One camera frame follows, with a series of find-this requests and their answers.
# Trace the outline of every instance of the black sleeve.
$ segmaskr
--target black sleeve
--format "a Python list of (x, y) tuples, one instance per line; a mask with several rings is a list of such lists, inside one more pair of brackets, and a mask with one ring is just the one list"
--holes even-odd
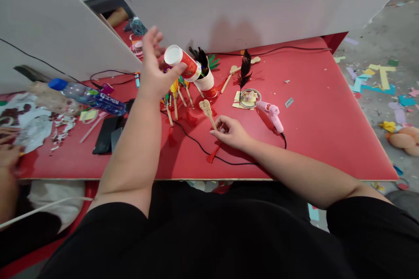
[(141, 239), (147, 218), (135, 206), (109, 203), (89, 211), (49, 259), (39, 278), (103, 278), (115, 257)]
[(350, 197), (330, 206), (327, 223), (364, 275), (411, 278), (416, 273), (419, 223), (406, 211), (376, 198)]

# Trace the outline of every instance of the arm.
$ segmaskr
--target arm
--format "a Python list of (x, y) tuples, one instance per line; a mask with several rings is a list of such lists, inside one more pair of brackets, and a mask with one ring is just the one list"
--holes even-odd
[(105, 203), (124, 202), (139, 208), (148, 217), (160, 155), (159, 102), (186, 67), (179, 64), (166, 74), (159, 70), (157, 57), (165, 51), (158, 47), (162, 39), (163, 34), (156, 27), (143, 38), (141, 87), (90, 209)]
[(373, 188), (350, 175), (312, 158), (259, 142), (241, 124), (226, 116), (216, 121), (217, 139), (252, 156), (278, 181), (320, 209), (348, 197), (368, 196), (390, 203)]

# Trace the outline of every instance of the paper cup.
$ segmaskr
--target paper cup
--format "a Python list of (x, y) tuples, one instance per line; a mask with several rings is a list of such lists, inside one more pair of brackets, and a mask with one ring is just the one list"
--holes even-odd
[(187, 68), (182, 73), (185, 81), (193, 82), (201, 74), (201, 66), (194, 59), (192, 59), (186, 52), (184, 52), (178, 45), (171, 45), (166, 49), (165, 62), (170, 66), (183, 62)]
[(211, 70), (208, 69), (208, 75), (202, 79), (194, 81), (194, 83), (201, 90), (204, 97), (214, 98), (217, 96), (218, 90), (215, 86)]

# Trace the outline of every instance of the glue gun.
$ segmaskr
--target glue gun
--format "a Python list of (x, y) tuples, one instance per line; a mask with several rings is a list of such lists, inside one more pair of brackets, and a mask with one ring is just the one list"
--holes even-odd
[(279, 114), (279, 108), (275, 105), (271, 105), (268, 102), (256, 102), (256, 106), (259, 108), (259, 110), (262, 110), (266, 112), (269, 116), (269, 119), (271, 119), (272, 124), (278, 131), (278, 133), (283, 134), (284, 133), (284, 127), (281, 124), (281, 121), (279, 121), (278, 114)]

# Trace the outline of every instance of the feather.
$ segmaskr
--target feather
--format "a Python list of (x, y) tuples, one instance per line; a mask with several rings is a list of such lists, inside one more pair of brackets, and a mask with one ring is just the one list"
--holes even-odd
[(249, 82), (250, 77), (252, 76), (252, 73), (249, 73), (251, 65), (252, 65), (251, 59), (252, 59), (252, 56), (246, 49), (244, 51), (243, 60), (241, 62), (241, 70), (240, 70), (239, 78), (238, 78), (240, 90)]

